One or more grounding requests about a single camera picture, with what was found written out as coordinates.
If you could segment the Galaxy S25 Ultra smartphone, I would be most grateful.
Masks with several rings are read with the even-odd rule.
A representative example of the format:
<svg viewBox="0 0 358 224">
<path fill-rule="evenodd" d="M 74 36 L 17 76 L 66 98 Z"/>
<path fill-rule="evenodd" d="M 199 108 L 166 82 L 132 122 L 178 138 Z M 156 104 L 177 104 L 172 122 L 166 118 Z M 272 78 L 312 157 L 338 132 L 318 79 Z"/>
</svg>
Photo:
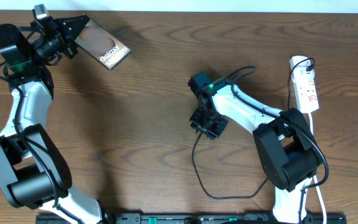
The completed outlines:
<svg viewBox="0 0 358 224">
<path fill-rule="evenodd" d="M 75 42 L 108 70 L 114 69 L 131 53 L 130 47 L 92 19 L 85 25 Z"/>
</svg>

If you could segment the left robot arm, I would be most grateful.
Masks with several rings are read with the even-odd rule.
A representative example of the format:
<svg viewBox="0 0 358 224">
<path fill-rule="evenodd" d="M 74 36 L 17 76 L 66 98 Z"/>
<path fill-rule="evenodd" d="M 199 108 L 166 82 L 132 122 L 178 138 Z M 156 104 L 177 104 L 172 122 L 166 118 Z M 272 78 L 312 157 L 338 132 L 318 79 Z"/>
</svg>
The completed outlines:
<svg viewBox="0 0 358 224">
<path fill-rule="evenodd" d="M 0 188 L 15 208 L 41 209 L 70 223 L 112 223 L 96 199 L 72 183 L 67 162 L 45 130 L 54 84 L 49 67 L 72 58 L 88 16 L 35 16 L 28 27 L 0 25 L 2 80 L 13 98 L 0 133 Z"/>
</svg>

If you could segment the white power strip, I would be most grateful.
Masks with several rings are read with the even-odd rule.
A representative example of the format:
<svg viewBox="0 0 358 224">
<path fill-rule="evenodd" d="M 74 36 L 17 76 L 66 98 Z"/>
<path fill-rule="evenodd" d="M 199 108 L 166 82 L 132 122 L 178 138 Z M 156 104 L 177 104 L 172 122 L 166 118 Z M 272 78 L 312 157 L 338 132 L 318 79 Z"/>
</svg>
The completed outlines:
<svg viewBox="0 0 358 224">
<path fill-rule="evenodd" d="M 318 96 L 314 81 L 314 60 L 301 55 L 290 59 L 291 75 L 296 106 L 304 114 L 312 113 L 319 109 Z"/>
</svg>

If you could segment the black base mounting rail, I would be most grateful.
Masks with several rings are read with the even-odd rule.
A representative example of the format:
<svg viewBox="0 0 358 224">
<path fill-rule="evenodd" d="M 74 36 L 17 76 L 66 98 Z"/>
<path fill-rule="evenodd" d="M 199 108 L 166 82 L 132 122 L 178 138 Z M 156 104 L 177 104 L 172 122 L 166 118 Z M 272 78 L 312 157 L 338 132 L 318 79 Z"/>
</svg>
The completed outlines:
<svg viewBox="0 0 358 224">
<path fill-rule="evenodd" d="M 186 223 L 284 223 L 279 222 L 271 213 L 246 213 L 240 215 L 141 215 L 138 213 L 117 214 L 118 224 L 186 224 Z M 57 215 L 37 215 L 36 224 L 70 223 Z M 322 215 L 308 213 L 302 223 L 323 223 Z M 328 215 L 327 224 L 346 224 L 345 215 Z"/>
</svg>

